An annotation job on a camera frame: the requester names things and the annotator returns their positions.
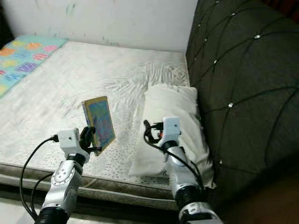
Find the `bed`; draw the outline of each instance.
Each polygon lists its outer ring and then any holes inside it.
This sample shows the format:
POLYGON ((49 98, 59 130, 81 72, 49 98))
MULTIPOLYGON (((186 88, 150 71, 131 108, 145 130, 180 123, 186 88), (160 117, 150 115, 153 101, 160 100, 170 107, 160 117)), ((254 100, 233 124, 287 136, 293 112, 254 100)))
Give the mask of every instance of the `bed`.
MULTIPOLYGON (((0 99, 0 183, 19 185, 21 167, 44 139, 66 127, 86 126, 81 102, 108 96, 116 139, 84 166, 79 196, 175 210, 168 179, 128 176, 151 85, 190 86, 185 55, 68 41, 0 99)), ((45 144, 25 172, 24 187, 54 171, 64 153, 45 144)), ((42 182, 40 190, 47 190, 42 182)))

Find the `colorful blanket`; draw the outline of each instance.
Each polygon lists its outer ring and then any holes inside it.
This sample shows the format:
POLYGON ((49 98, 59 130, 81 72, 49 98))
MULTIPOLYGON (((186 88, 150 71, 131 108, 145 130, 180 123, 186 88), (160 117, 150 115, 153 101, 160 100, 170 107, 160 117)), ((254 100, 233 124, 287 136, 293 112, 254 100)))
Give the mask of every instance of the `colorful blanket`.
POLYGON ((0 97, 31 73, 66 39, 22 35, 0 50, 0 97))

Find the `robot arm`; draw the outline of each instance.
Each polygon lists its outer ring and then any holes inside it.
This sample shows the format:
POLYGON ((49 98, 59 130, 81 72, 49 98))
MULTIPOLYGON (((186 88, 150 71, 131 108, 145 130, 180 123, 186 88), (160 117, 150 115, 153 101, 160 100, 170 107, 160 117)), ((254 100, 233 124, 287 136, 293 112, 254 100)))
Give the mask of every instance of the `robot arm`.
MULTIPOLYGON (((145 121, 144 123, 148 130, 148 122, 145 121)), ((181 134, 179 118, 166 117, 163 119, 163 123, 157 123, 155 127, 159 127, 158 130, 161 131, 158 145, 162 151, 171 152, 187 164, 190 164, 183 147, 178 146, 178 137, 181 134)), ((222 224, 222 221, 211 210, 209 204, 204 202, 203 189, 190 169, 167 153, 165 153, 165 164, 170 178, 171 192, 180 211, 180 223, 222 224)))
POLYGON ((35 224, 67 223, 77 204, 83 165, 89 161, 90 152, 101 150, 89 148, 94 132, 93 127, 86 127, 80 136, 77 128, 58 133, 60 147, 66 160, 60 163, 51 178, 50 190, 35 224))
MULTIPOLYGON (((145 136, 151 145, 158 143, 159 149, 165 152, 166 170, 170 177, 172 195, 179 209, 181 224, 222 224, 219 217, 204 202, 202 185, 193 172, 184 165, 190 164, 183 147, 179 147, 178 137, 181 134, 178 117, 166 117, 163 122, 150 126, 148 121, 145 136), (159 139, 151 136, 150 129, 160 130, 159 139), (169 156, 177 156, 181 161, 169 156)), ((42 205, 35 224, 65 224, 77 203, 78 188, 81 185, 83 165, 89 161, 90 152, 101 148, 89 148, 95 130, 86 127, 79 136, 78 129, 67 129, 58 133, 60 147, 64 151, 62 161, 51 178, 51 188, 42 205)))

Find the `white pillow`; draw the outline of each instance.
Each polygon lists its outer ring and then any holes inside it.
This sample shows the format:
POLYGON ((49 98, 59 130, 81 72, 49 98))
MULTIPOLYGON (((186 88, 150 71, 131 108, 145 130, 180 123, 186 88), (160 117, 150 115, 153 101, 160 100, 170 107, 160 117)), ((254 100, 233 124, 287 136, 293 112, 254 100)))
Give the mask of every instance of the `white pillow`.
POLYGON ((197 90, 191 87, 157 84, 145 92, 145 105, 140 125, 137 152, 129 175, 164 176, 164 155, 158 149, 147 145, 143 140, 146 119, 151 125, 161 122, 163 117, 178 116, 180 118, 179 145, 183 146, 190 160, 195 162, 202 175, 206 187, 214 188, 214 171, 208 159, 209 148, 202 135, 202 127, 196 119, 197 90))

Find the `tufted headboard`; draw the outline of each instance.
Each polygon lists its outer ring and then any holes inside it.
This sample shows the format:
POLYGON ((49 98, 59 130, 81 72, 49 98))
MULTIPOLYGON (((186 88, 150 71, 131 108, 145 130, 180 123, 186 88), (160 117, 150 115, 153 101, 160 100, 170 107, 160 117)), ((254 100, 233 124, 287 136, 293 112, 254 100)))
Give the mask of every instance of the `tufted headboard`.
POLYGON ((299 152, 299 26, 257 0, 199 0, 186 58, 217 206, 299 152))

